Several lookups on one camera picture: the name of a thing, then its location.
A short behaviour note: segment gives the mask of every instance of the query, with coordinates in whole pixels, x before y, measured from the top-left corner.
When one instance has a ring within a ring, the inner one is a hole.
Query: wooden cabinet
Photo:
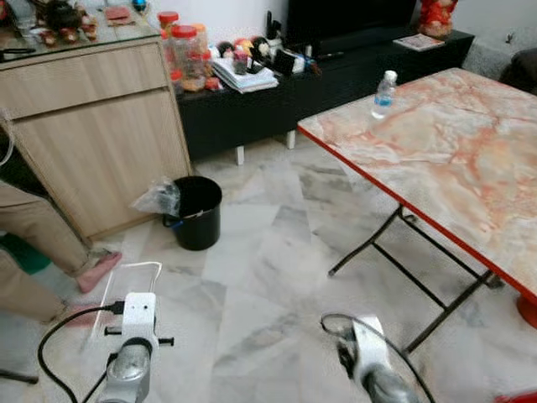
[[[0,107],[21,155],[88,243],[150,219],[130,204],[151,181],[191,173],[157,34],[2,63]]]
[[[95,237],[144,215],[128,206],[189,169],[163,90],[19,123],[17,142],[79,231]]]

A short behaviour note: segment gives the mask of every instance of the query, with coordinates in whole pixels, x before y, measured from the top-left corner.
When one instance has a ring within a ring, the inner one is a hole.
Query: black cabinet
[[[190,158],[282,134],[303,118],[373,94],[386,70],[398,84],[461,67],[473,35],[453,31],[440,48],[415,52],[392,42],[362,47],[320,63],[322,75],[279,79],[276,88],[239,94],[229,88],[178,98]]]

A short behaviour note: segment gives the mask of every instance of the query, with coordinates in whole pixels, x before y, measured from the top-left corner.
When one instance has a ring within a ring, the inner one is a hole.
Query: green cloth
[[[43,256],[21,238],[11,233],[0,237],[0,248],[6,249],[29,275],[41,271],[50,263],[49,258]]]

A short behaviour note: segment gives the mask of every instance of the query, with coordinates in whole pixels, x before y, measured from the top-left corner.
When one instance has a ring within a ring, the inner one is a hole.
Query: bucket handle
[[[168,222],[167,217],[163,215],[162,225],[164,225],[166,228],[176,229],[176,228],[179,228],[181,225],[183,225],[183,220],[176,221],[176,222]]]

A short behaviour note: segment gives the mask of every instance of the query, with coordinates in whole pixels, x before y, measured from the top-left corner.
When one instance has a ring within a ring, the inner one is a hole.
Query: magazine
[[[422,52],[423,50],[429,50],[442,46],[445,42],[443,40],[434,39],[423,34],[417,34],[413,36],[407,36],[406,38],[396,39],[394,43],[400,44],[405,48]]]

